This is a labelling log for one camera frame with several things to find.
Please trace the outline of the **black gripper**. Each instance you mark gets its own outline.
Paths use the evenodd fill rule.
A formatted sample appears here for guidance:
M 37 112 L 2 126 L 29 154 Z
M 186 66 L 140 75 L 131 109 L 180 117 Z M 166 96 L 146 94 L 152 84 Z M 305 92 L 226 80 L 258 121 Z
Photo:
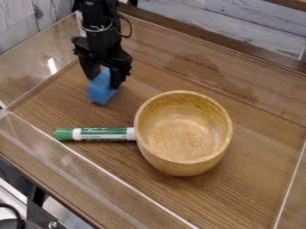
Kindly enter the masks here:
M 114 31 L 89 32 L 86 37 L 73 37 L 74 53 L 91 81 L 101 74 L 101 65 L 110 69 L 110 86 L 118 89 L 131 74 L 133 57 L 121 45 L 121 35 Z

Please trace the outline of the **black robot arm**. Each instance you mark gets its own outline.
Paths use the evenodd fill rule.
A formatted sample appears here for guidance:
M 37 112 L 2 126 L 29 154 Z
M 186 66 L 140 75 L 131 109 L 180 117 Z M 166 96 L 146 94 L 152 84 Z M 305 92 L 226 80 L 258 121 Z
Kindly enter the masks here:
M 73 37 L 74 53 L 87 79 L 101 74 L 101 66 L 110 69 L 110 87 L 118 89 L 131 75 L 133 57 L 122 47 L 121 20 L 130 20 L 118 12 L 119 0 L 78 0 L 83 16 L 85 37 Z

